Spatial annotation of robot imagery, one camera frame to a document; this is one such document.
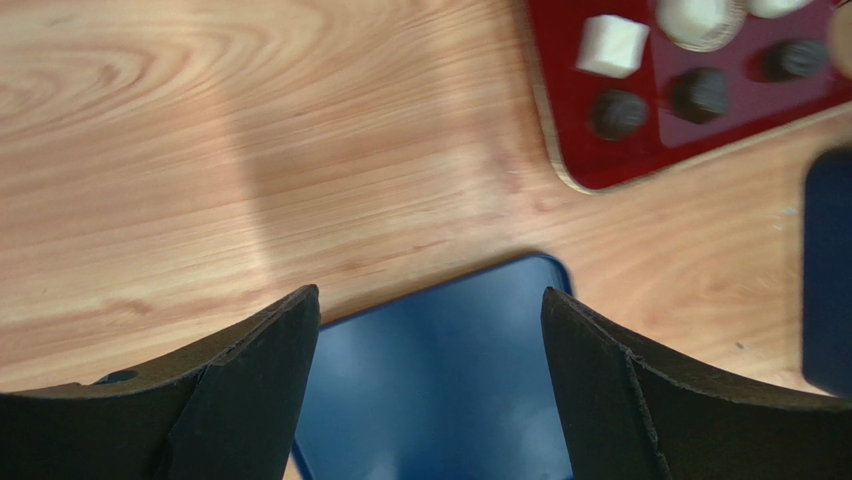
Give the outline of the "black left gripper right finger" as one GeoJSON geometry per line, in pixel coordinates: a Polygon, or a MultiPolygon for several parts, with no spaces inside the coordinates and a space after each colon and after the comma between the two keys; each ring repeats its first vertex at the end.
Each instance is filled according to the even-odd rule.
{"type": "Polygon", "coordinates": [[[578,479],[847,479],[851,404],[693,359],[544,292],[546,358],[578,479]]]}

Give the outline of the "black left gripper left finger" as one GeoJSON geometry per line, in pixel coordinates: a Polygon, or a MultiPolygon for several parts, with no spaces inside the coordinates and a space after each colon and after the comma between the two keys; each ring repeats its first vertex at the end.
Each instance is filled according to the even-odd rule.
{"type": "Polygon", "coordinates": [[[303,286],[91,384],[1,397],[5,479],[279,479],[320,326],[303,286]]]}

